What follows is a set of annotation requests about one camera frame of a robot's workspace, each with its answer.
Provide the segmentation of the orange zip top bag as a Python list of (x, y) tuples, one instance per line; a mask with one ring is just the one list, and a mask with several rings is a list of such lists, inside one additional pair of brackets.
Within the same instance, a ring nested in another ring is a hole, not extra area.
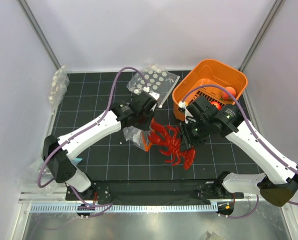
[(134, 126), (123, 129), (124, 138), (126, 141), (132, 142), (139, 149), (148, 152), (152, 143), (148, 139), (149, 130), (140, 130)]

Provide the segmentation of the red toy lobster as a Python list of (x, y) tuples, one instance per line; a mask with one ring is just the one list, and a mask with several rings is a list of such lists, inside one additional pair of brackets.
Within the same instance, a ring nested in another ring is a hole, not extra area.
[(172, 159), (167, 159), (165, 162), (170, 163), (172, 166), (181, 163), (184, 160), (183, 168), (188, 170), (196, 155), (194, 148), (181, 150), (181, 139), (178, 137), (180, 133), (179, 127), (172, 127), (170, 125), (163, 126), (155, 120), (151, 122), (151, 131), (148, 134), (148, 140), (153, 144), (160, 147), (165, 147), (166, 150), (160, 149), (160, 153), (165, 156), (172, 156)]

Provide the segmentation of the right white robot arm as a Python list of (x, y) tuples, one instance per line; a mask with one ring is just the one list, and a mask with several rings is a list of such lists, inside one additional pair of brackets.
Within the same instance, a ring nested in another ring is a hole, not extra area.
[(241, 192), (262, 196), (270, 204), (282, 207), (298, 190), (298, 164), (286, 158), (256, 131), (239, 104), (217, 109), (200, 96), (190, 104), (181, 101), (185, 113), (180, 123), (181, 150), (204, 144), (210, 135), (228, 139), (246, 153), (261, 169), (259, 174), (224, 171), (214, 182), (219, 198)]

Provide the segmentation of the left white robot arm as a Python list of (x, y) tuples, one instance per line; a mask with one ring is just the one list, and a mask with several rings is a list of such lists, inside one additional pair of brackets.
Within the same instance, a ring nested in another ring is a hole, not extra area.
[(42, 167), (50, 170), (56, 183), (70, 185), (83, 200), (91, 199), (95, 193), (91, 179), (73, 164), (73, 159), (94, 143), (126, 127), (149, 130), (158, 99), (159, 94), (144, 91), (132, 96), (130, 101), (111, 104), (97, 118), (71, 133), (46, 137)]

